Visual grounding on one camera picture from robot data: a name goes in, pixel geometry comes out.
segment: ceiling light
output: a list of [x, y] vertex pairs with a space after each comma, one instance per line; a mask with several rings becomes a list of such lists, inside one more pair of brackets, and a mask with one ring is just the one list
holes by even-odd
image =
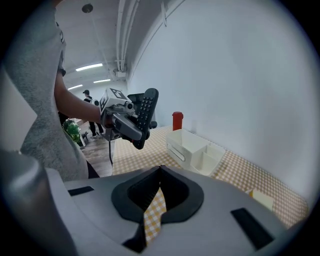
[[68, 90], [71, 90], [71, 89], [74, 89], [74, 88], [78, 88], [78, 87], [81, 87], [81, 86], [83, 86], [83, 85], [80, 84], [80, 85], [77, 85], [77, 86], [74, 86], [74, 87], [70, 87], [70, 88], [68, 88]]
[[82, 70], [92, 69], [92, 68], [101, 67], [101, 66], [102, 66], [102, 63], [89, 65], [89, 66], [83, 66], [83, 67], [77, 68], [75, 71], [82, 71]]
[[111, 79], [105, 79], [105, 80], [99, 80], [99, 81], [94, 81], [94, 83], [102, 83], [102, 82], [109, 82]]

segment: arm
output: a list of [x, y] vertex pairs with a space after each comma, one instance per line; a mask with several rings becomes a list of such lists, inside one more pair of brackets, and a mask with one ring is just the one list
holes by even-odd
[[68, 117], [100, 124], [99, 107], [85, 102], [69, 92], [65, 86], [61, 72], [56, 74], [54, 98], [58, 111]]

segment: wooden floor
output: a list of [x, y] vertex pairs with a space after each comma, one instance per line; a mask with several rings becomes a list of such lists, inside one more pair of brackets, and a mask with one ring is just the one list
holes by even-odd
[[[100, 177], [111, 176], [112, 165], [109, 160], [109, 142], [101, 136], [90, 138], [92, 132], [89, 129], [88, 122], [80, 125], [80, 129], [81, 134], [88, 132], [88, 141], [84, 139], [86, 146], [81, 147], [81, 151], [85, 155], [86, 160], [92, 165]], [[114, 156], [114, 149], [115, 141], [113, 140], [111, 141], [111, 158]]]

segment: person in black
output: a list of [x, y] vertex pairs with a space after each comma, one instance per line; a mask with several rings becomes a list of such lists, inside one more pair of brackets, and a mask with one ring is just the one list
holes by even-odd
[[[83, 94], [85, 96], [84, 101], [91, 103], [92, 97], [90, 96], [89, 90], [85, 90], [83, 92]], [[102, 128], [102, 125], [100, 123], [96, 123], [96, 124], [98, 125], [100, 135], [103, 135], [104, 134], [104, 129]], [[90, 130], [92, 132], [92, 138], [96, 138], [97, 137], [97, 133], [96, 133], [95, 123], [94, 122], [89, 122], [89, 125], [90, 125]]]

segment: checkered tablecloth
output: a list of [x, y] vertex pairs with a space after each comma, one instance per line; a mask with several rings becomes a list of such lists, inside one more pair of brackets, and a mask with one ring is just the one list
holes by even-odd
[[[141, 168], [160, 165], [181, 168], [167, 153], [166, 134], [172, 126], [150, 130], [150, 138], [144, 148], [136, 149], [123, 139], [115, 141], [113, 156], [113, 175], [131, 172]], [[306, 201], [288, 188], [283, 182], [249, 161], [226, 150], [213, 179], [228, 182], [242, 191], [257, 189], [272, 197], [273, 212], [285, 224], [291, 227], [308, 214]], [[161, 215], [166, 212], [166, 203], [161, 189], [144, 213], [144, 226], [147, 242], [160, 231]]]

